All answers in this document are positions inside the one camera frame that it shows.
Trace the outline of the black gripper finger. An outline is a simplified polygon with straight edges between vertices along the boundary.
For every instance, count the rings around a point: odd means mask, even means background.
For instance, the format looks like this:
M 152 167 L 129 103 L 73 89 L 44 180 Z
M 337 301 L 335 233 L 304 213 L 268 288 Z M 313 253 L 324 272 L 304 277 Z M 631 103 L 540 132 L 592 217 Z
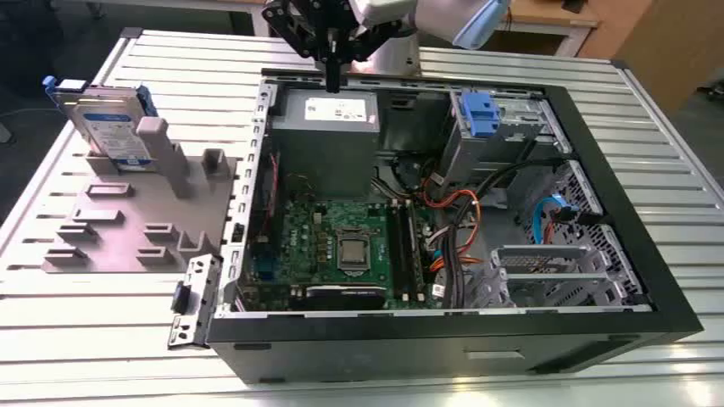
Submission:
M 343 66 L 363 62 L 397 34 L 399 24 L 380 24 L 353 35 L 355 27 L 343 26 L 332 31 L 332 92 L 340 92 Z
M 325 74 L 325 90 L 335 92 L 335 58 L 331 20 L 324 1 L 267 1 L 261 16 L 276 34 L 304 58 L 312 58 Z

